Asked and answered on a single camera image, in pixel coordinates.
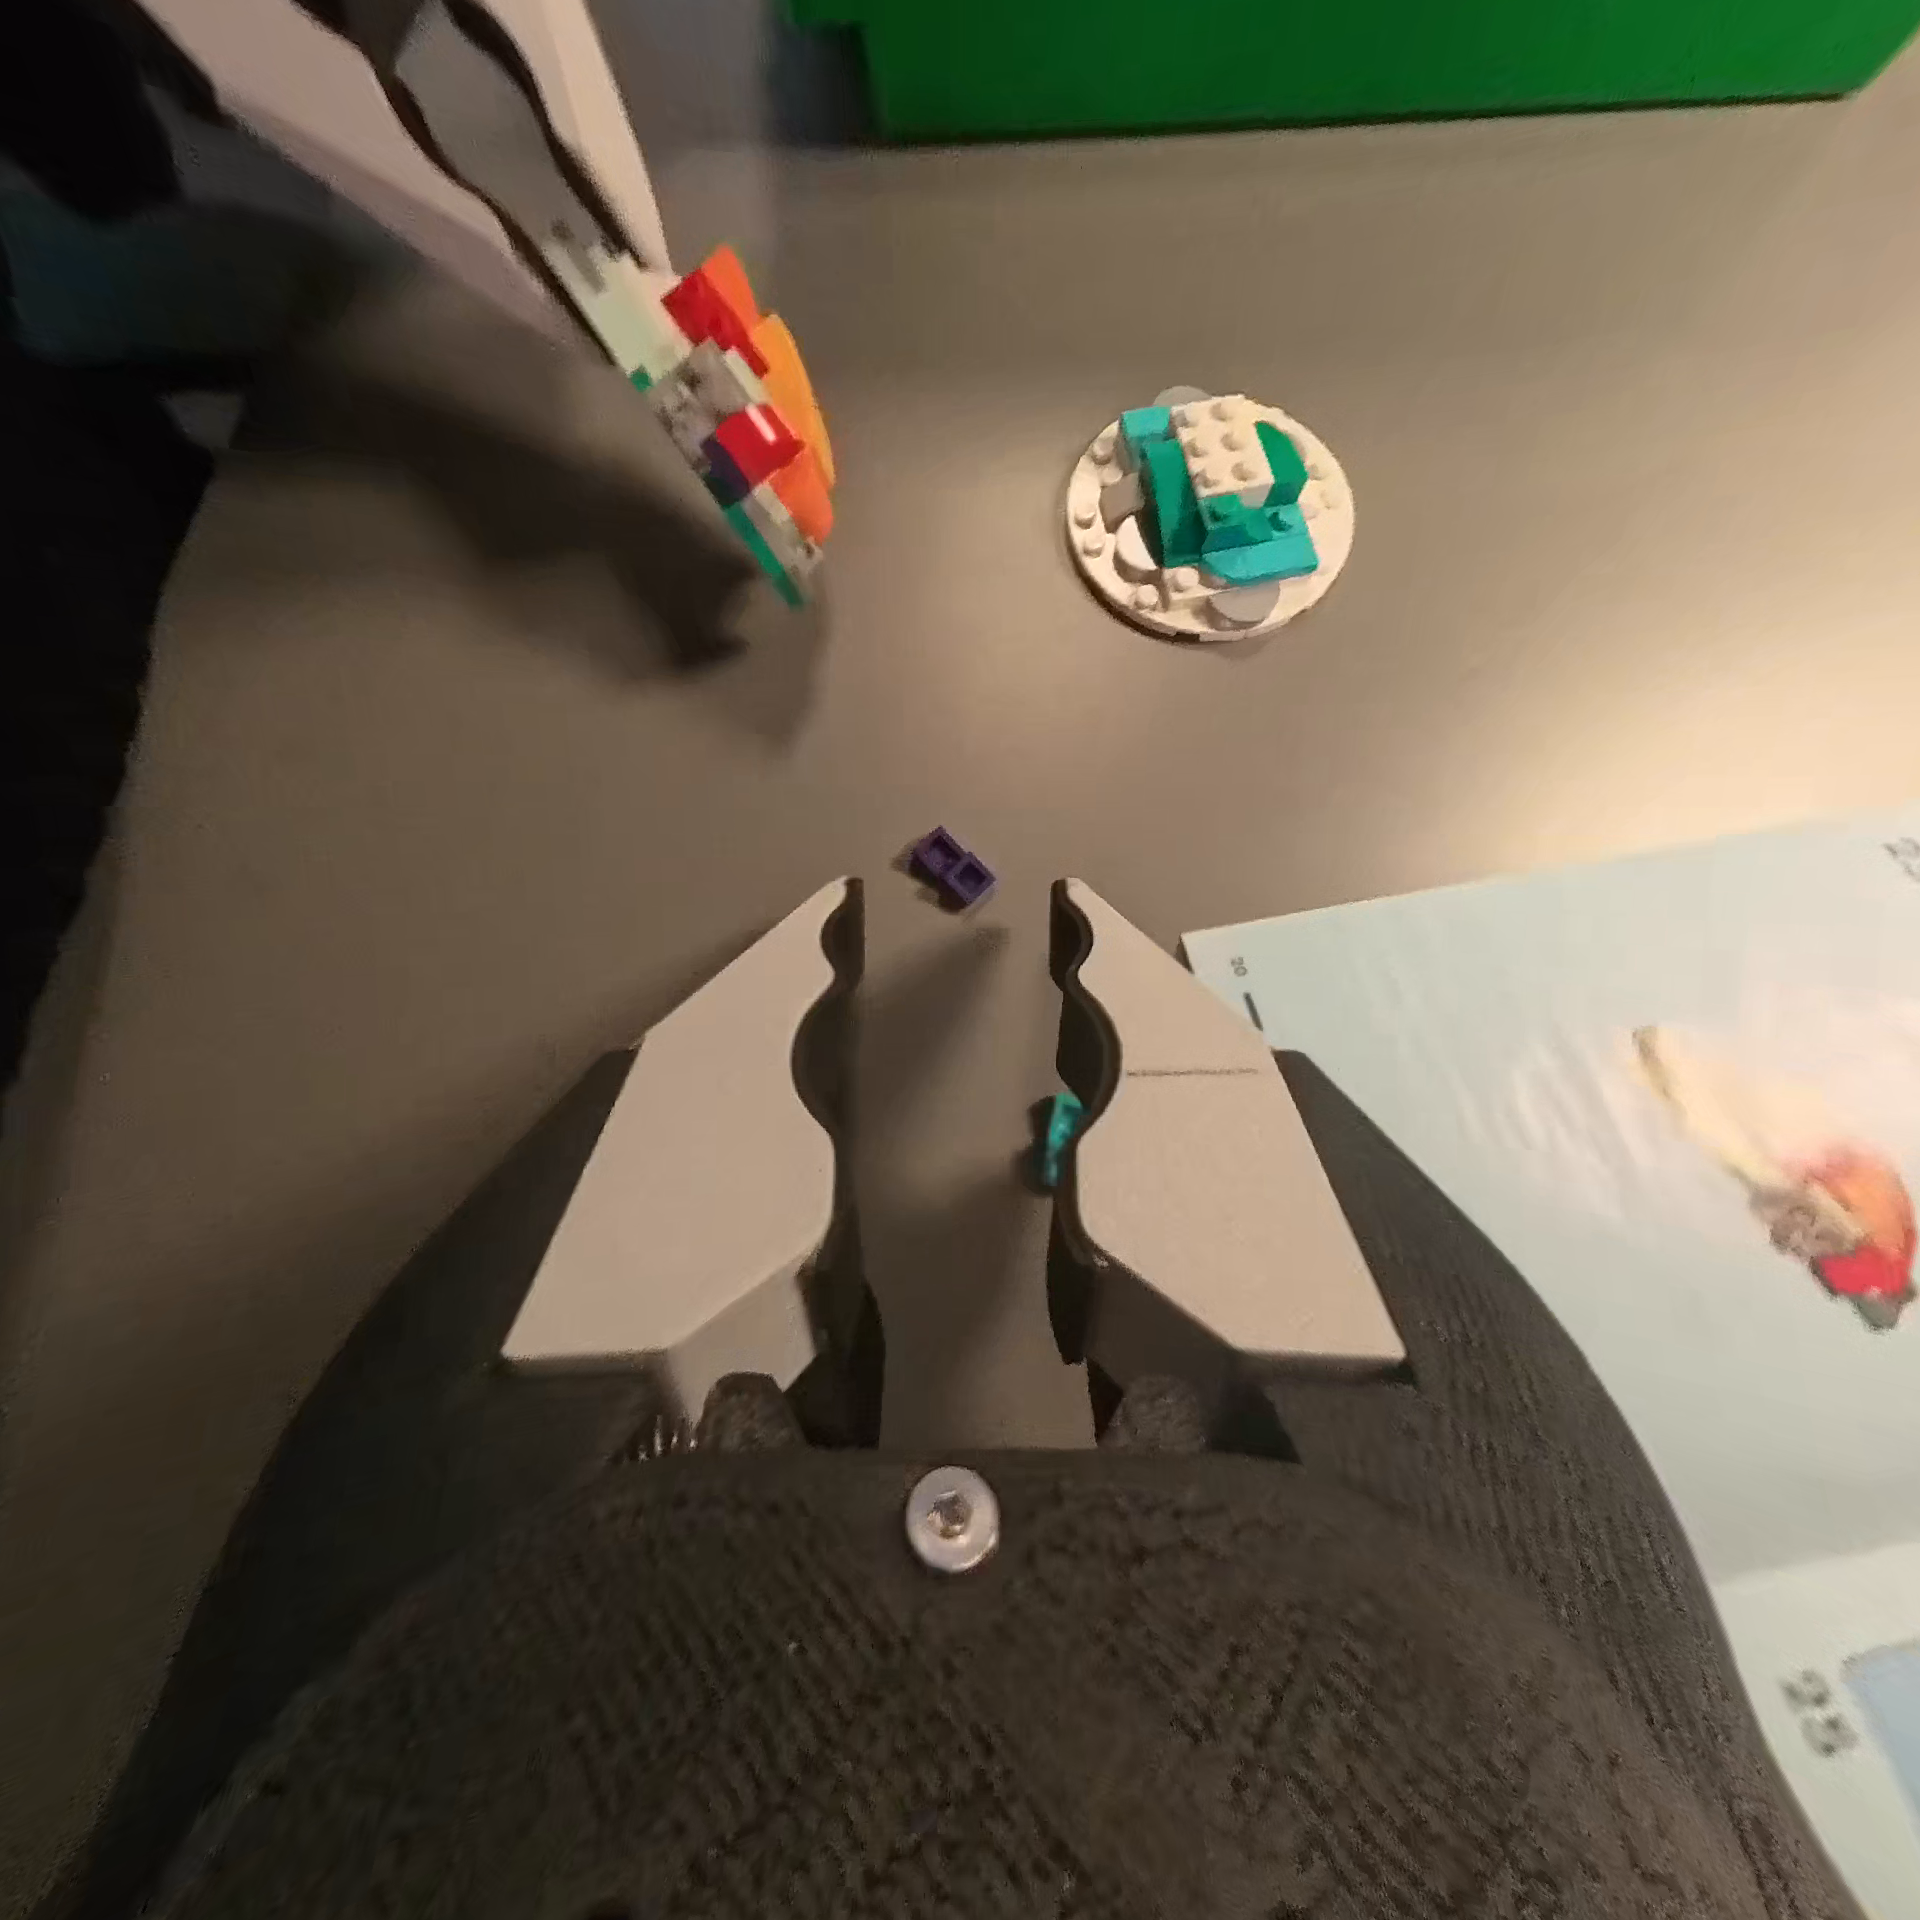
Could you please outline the purple lego piece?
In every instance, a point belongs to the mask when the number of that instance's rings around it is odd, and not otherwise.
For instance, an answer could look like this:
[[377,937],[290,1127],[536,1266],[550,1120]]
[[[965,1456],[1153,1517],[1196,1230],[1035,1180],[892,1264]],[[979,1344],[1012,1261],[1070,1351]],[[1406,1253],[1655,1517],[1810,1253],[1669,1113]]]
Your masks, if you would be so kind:
[[935,891],[946,913],[970,913],[997,891],[995,869],[949,829],[925,829],[906,850],[906,871]]

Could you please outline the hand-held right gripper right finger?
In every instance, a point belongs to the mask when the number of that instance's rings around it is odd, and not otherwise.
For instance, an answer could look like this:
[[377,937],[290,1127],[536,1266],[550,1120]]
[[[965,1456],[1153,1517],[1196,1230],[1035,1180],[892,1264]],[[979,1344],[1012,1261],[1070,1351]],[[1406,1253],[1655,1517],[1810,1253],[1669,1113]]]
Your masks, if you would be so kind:
[[1380,1379],[1402,1336],[1262,1033],[1077,877],[1047,891],[1057,1071],[1047,1324],[1107,1387]]

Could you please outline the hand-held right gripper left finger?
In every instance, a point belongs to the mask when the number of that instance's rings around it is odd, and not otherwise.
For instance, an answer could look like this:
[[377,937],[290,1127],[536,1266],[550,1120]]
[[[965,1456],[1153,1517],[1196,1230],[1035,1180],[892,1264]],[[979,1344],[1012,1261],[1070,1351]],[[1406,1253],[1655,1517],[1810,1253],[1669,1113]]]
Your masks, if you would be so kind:
[[807,1061],[862,971],[862,887],[835,877],[627,1056],[499,1357],[529,1379],[639,1374],[706,1406],[792,1389],[827,1356],[846,1211],[827,1069]]

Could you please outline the open instruction booklet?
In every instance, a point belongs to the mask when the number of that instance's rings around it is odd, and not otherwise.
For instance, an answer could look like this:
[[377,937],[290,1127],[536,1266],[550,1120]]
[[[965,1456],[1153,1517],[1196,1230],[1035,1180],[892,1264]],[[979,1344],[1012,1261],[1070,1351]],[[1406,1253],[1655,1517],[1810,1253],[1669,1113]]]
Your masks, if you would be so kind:
[[1183,937],[1522,1271],[1917,1916],[1917,806]]

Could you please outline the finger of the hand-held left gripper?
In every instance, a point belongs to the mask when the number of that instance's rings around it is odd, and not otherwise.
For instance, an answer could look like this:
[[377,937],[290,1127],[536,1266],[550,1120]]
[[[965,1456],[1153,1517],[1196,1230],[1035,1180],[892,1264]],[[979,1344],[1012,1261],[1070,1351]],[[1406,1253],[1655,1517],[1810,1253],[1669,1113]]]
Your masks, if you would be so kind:
[[660,204],[589,4],[420,4],[396,93],[433,157],[530,263],[672,267]]
[[543,263],[432,154],[396,93],[417,4],[139,4],[223,116],[530,329],[590,341]]

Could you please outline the green plastic bin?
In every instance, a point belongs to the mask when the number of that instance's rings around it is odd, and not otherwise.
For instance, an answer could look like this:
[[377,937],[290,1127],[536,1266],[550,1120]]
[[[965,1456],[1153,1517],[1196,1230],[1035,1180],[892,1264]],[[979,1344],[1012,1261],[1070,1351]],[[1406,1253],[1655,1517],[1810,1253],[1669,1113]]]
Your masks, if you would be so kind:
[[906,143],[1845,99],[1913,4],[786,4]]

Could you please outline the round white lego base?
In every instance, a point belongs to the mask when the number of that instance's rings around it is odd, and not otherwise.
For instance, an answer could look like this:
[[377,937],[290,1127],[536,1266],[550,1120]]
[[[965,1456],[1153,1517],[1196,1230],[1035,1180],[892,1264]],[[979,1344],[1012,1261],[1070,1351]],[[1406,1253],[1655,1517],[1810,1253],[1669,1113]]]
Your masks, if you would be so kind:
[[1079,584],[1159,640],[1269,639],[1352,563],[1357,499],[1332,447],[1242,393],[1167,390],[1107,421],[1060,506]]

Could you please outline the multicolour lego assembly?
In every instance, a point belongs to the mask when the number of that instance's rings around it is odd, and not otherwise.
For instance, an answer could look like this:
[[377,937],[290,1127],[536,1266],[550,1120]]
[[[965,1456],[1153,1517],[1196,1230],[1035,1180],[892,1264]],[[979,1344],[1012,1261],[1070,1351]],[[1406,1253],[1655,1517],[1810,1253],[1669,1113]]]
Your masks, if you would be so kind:
[[556,227],[540,259],[589,339],[789,606],[835,530],[835,450],[799,347],[732,246],[687,274]]

